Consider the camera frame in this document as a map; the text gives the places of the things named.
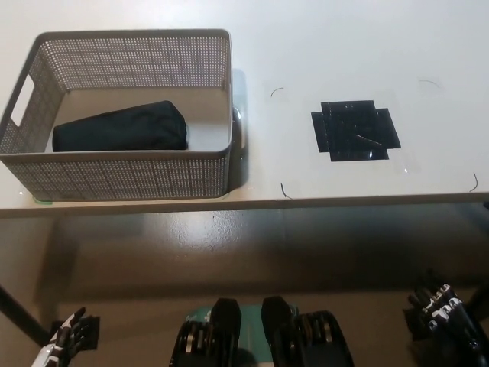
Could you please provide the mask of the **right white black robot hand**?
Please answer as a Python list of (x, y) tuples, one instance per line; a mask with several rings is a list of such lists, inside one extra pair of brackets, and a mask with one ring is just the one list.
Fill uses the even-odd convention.
[(478, 330), (454, 288), (431, 268), (424, 272), (407, 298), (410, 308), (404, 311), (412, 339), (445, 337), (456, 343), (469, 344)]

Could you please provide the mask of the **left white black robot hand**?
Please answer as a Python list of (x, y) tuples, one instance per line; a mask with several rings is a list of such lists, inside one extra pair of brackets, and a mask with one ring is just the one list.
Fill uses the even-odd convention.
[(65, 319), (48, 343), (40, 349), (32, 367), (68, 366), (89, 340), (89, 326), (83, 317), (86, 308), (81, 307)]

